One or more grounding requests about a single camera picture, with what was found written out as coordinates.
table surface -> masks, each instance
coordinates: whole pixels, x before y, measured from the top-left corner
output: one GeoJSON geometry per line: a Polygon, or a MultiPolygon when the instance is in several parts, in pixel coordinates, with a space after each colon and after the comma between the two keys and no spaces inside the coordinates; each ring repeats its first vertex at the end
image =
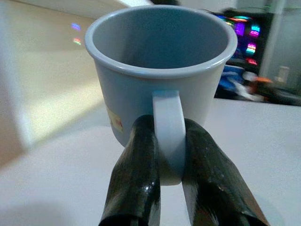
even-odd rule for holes
{"type": "MultiPolygon", "coordinates": [[[[300,116],[300,107],[215,99],[205,124],[272,226],[301,225],[300,116]]],[[[108,125],[94,125],[18,158],[0,170],[0,225],[98,225],[122,150],[108,125]]],[[[162,186],[161,199],[161,225],[190,225],[181,185],[162,186]]]]}

white cup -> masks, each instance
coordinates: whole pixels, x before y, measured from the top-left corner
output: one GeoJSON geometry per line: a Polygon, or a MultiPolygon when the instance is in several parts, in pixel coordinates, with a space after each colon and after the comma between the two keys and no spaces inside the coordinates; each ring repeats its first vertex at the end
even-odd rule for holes
{"type": "Polygon", "coordinates": [[[99,18],[85,42],[116,139],[125,146],[134,121],[154,115],[160,182],[180,183],[184,118],[204,124],[224,65],[236,49],[235,32],[207,12],[157,5],[99,18]]]}

